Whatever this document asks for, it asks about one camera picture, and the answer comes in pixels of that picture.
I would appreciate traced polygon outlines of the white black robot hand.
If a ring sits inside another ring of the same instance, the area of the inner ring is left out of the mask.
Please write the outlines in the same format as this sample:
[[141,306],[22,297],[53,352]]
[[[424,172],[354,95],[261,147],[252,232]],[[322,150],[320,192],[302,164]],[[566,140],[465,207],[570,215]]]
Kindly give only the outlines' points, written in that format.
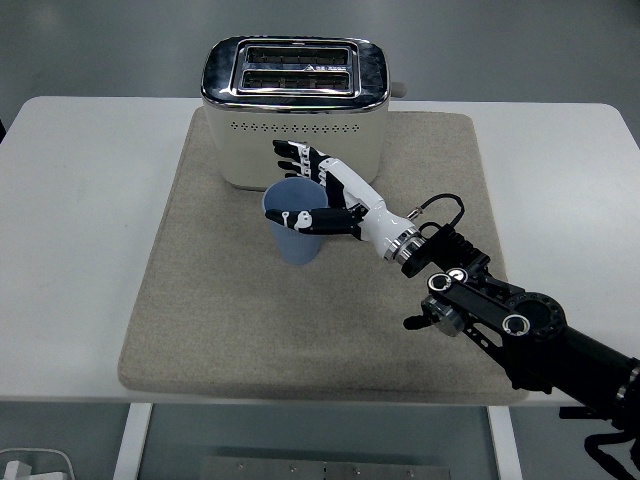
[[269,220],[307,235],[350,234],[371,243],[381,258],[401,265],[424,244],[415,225],[391,213],[381,195],[342,160],[294,141],[275,140],[273,147],[285,175],[318,184],[328,206],[269,208]]

